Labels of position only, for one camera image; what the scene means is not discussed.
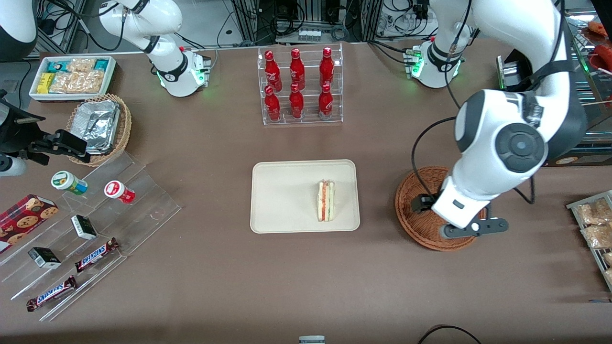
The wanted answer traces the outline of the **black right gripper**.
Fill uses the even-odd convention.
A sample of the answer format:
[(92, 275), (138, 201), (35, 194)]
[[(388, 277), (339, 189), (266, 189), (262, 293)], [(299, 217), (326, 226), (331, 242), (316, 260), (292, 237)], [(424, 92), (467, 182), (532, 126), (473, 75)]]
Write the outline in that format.
[(40, 130), (38, 124), (46, 118), (13, 106), (4, 99), (6, 95), (6, 91), (0, 92), (1, 153), (9, 157), (31, 160), (39, 165), (48, 165), (50, 157), (36, 151), (37, 148), (40, 148), (38, 141), (46, 142), (45, 137), (48, 133)]

